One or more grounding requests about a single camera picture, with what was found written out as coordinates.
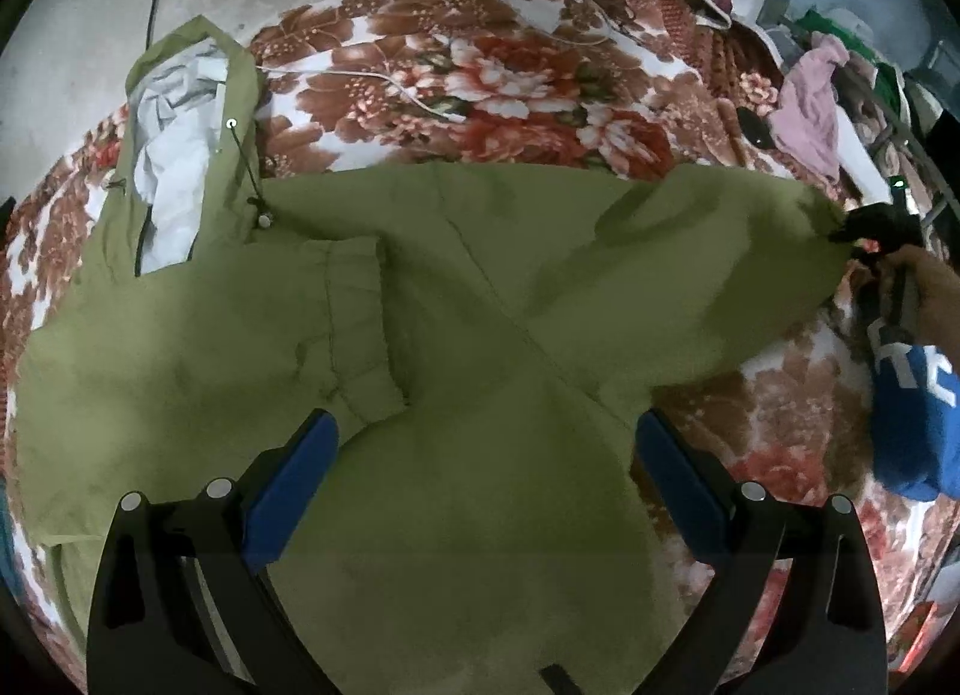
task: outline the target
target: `pink garment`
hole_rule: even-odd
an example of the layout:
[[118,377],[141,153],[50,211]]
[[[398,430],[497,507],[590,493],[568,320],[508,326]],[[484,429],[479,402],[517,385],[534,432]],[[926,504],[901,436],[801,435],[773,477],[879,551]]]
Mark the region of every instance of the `pink garment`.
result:
[[768,118],[779,150],[836,184],[839,131],[830,79],[838,66],[850,60],[850,53],[838,37],[818,34],[814,34],[813,50],[803,54],[784,79],[779,109]]

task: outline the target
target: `blue fabric with white letters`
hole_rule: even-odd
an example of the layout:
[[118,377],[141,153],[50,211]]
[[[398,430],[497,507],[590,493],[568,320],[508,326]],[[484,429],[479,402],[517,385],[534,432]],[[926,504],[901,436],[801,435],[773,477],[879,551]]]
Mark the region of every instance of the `blue fabric with white letters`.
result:
[[911,500],[960,499],[960,379],[932,345],[889,340],[878,308],[868,319],[877,481]]

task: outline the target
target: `silver screw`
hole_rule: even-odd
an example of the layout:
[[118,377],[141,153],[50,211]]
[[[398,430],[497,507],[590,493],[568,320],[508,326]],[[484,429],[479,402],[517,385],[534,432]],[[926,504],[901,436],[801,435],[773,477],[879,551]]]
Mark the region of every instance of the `silver screw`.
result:
[[842,494],[835,494],[830,499],[830,505],[837,513],[851,513],[853,511],[853,503],[848,498],[843,497]]
[[746,497],[748,500],[752,500],[755,503],[760,502],[760,500],[767,497],[766,489],[763,489],[760,484],[757,484],[755,481],[748,481],[740,488],[740,493],[743,497]]
[[120,498],[120,508],[124,511],[133,511],[140,507],[140,493],[128,492]]
[[233,489],[233,482],[229,478],[215,478],[206,485],[206,494],[214,500],[219,500],[229,495],[231,489]]

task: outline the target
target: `bed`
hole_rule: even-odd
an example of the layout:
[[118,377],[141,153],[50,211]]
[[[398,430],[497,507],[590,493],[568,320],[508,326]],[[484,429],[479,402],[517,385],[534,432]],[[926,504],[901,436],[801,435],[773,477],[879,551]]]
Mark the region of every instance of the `bed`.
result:
[[[742,133],[737,109],[769,112],[782,75],[762,39],[736,21],[730,0],[327,0],[282,13],[250,49],[265,70],[257,112],[264,177],[464,160],[660,179],[693,161],[798,179],[856,204],[850,181],[757,150]],[[27,337],[54,316],[80,264],[125,123],[121,107],[16,206],[0,262],[0,473],[16,591],[51,656],[81,688],[82,633],[56,599],[56,551],[32,549],[18,522],[11,382]],[[791,502],[848,494],[893,634],[923,600],[960,505],[908,501],[872,478],[867,356],[847,278],[815,318],[738,371],[660,390],[656,404],[738,480],[760,481]],[[712,574],[685,551],[642,469],[632,474],[689,612]],[[771,574],[731,674],[755,658],[786,573]]]

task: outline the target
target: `person's arm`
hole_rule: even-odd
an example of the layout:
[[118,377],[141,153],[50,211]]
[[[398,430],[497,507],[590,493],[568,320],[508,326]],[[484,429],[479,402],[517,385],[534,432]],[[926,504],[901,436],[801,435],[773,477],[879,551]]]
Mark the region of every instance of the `person's arm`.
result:
[[920,290],[917,340],[936,345],[960,371],[960,276],[924,249],[904,246],[880,263],[884,294],[893,286],[894,270],[904,266],[913,270]]

